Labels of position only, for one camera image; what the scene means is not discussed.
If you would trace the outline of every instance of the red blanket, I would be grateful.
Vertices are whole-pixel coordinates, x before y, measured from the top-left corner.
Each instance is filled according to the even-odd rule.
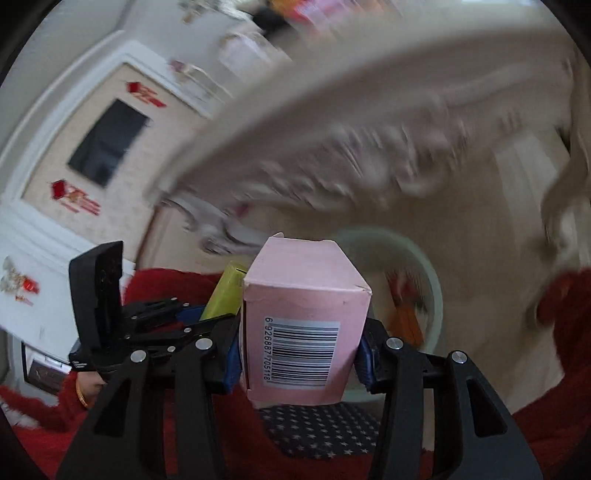
[[[206,303],[218,275],[198,275],[154,269],[137,272],[125,293],[125,301],[147,301],[176,296],[192,304]],[[575,276],[568,292],[554,295],[545,306],[556,317],[554,339],[564,368],[562,382],[536,402],[515,414],[546,478],[568,459],[591,425],[591,272]],[[25,398],[0,387],[0,396],[11,408],[37,419],[41,428],[15,427],[15,431],[42,470],[55,478],[57,468],[86,410],[74,389],[75,374],[65,380],[57,407]],[[371,455],[332,460],[294,459],[284,456],[265,434],[257,412],[236,388],[232,395],[214,399],[217,425],[231,478],[285,480],[366,478]],[[167,470],[176,471],[173,406],[165,408],[165,456]],[[430,452],[423,456],[421,477],[427,478]]]

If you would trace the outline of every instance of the red sleeve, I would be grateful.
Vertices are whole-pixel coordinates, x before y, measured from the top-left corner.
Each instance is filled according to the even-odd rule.
[[[166,268],[139,270],[125,289],[124,303],[177,297],[182,302],[205,305],[221,274],[201,275]]]

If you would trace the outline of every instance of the barcode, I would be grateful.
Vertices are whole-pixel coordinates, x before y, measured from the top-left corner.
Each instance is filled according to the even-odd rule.
[[[263,380],[270,387],[324,388],[340,322],[265,318]]]

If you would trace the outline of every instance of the red sticker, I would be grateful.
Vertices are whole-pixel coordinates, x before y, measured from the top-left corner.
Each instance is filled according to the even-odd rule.
[[[166,106],[166,103],[156,98],[158,92],[146,87],[146,85],[143,85],[141,82],[127,82],[127,91],[144,103],[151,103],[158,108]]]
[[[51,184],[52,198],[60,202],[65,208],[73,213],[85,210],[93,215],[100,215],[100,205],[91,200],[88,194],[79,188],[74,187],[65,180],[57,180]]]

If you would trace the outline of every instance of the round basket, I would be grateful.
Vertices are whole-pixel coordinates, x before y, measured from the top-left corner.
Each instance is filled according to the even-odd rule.
[[[419,350],[433,353],[441,334],[443,295],[435,269],[423,251],[408,238],[377,227],[358,227],[340,231],[332,239],[339,244],[362,275],[405,271],[415,279],[427,311],[420,325],[424,343]],[[352,374],[343,401],[371,399],[372,396],[365,392]]]

